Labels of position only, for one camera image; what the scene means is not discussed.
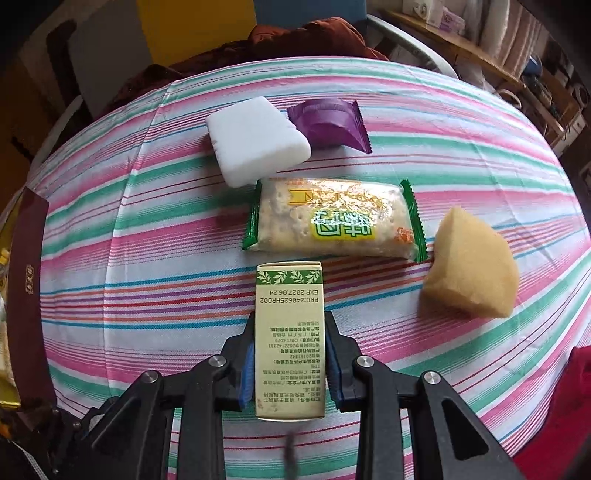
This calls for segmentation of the green cream carton box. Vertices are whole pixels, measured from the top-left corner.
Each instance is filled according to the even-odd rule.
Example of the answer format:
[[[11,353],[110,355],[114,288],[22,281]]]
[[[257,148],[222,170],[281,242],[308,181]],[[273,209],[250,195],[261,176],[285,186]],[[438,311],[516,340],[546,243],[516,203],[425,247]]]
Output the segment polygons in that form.
[[[254,375],[260,420],[325,416],[325,297],[318,261],[256,268]]]

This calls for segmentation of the yellow sponge block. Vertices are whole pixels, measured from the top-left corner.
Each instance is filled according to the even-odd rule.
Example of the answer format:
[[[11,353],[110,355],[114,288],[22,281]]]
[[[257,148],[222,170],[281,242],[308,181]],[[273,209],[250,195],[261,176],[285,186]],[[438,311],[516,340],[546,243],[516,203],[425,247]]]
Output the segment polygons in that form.
[[[519,270],[508,242],[483,220],[455,206],[439,225],[434,263],[423,292],[474,317],[512,315]]]

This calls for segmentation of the green cracker packet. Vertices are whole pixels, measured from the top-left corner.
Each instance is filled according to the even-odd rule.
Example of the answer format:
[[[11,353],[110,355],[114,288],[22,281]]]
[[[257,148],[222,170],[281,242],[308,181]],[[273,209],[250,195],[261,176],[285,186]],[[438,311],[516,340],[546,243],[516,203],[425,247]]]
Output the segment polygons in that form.
[[[256,184],[242,248],[415,262],[428,258],[408,180],[263,179]]]

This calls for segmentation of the purple snack packet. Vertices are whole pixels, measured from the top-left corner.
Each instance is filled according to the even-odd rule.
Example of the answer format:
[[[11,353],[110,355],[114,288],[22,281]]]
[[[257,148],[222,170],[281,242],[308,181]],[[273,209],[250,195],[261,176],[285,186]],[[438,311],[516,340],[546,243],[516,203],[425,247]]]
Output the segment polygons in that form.
[[[287,117],[314,150],[346,146],[373,152],[358,102],[335,98],[307,100],[287,108]]]

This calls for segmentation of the white foam block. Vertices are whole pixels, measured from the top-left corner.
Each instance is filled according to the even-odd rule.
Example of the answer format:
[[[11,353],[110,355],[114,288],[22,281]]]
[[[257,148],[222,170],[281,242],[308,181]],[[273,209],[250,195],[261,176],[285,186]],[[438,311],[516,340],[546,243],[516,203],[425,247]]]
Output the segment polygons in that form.
[[[255,184],[311,157],[311,145],[287,116],[263,96],[225,107],[206,119],[226,184]]]

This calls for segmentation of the dark red blanket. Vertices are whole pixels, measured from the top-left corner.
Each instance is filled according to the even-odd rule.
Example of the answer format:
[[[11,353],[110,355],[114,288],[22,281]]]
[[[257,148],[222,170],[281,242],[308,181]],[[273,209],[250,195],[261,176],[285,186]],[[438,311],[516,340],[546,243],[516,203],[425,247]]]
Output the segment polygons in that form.
[[[106,115],[173,81],[215,69],[259,60],[311,56],[388,59],[368,46],[356,27],[341,17],[311,21],[293,30],[257,25],[245,40],[225,43],[171,66],[149,65],[124,83],[101,114]]]

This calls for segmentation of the wooden side table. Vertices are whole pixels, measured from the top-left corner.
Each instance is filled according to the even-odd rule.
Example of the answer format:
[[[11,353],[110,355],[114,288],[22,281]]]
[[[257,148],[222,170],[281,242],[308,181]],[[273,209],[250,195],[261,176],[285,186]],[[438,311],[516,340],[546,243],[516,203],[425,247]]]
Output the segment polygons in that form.
[[[511,85],[516,91],[521,91],[526,87],[520,78],[504,69],[491,55],[468,39],[455,33],[440,30],[415,17],[393,10],[381,9],[380,14],[384,20],[394,26],[411,29],[436,42],[440,46],[440,49],[445,52],[445,55],[442,54],[445,58],[451,57],[454,60],[462,58],[478,64],[485,71],[496,75],[506,84]]]

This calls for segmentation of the purple small box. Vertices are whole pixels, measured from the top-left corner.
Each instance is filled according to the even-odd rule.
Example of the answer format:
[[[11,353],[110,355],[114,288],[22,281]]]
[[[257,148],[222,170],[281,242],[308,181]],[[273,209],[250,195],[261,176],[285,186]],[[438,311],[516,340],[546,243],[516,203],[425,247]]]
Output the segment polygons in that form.
[[[444,7],[439,29],[459,36],[464,36],[466,22],[463,17],[452,12],[447,7]]]

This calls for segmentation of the white product box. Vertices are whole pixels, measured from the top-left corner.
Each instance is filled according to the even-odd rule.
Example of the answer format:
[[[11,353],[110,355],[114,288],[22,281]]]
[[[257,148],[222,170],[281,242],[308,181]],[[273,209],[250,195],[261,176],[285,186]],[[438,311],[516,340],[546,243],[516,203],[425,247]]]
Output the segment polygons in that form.
[[[443,0],[404,0],[403,13],[426,22],[428,25],[440,27],[445,2]]]

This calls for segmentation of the blue yellow grey headboard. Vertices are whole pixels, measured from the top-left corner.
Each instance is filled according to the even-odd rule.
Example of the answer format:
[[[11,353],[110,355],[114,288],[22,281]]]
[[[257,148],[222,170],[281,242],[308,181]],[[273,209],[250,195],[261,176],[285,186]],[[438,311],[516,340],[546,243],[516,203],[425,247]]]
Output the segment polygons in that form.
[[[108,1],[79,23],[69,54],[82,99],[96,118],[124,83],[151,64],[171,66],[256,25],[301,27],[312,20],[366,19],[365,1]]]

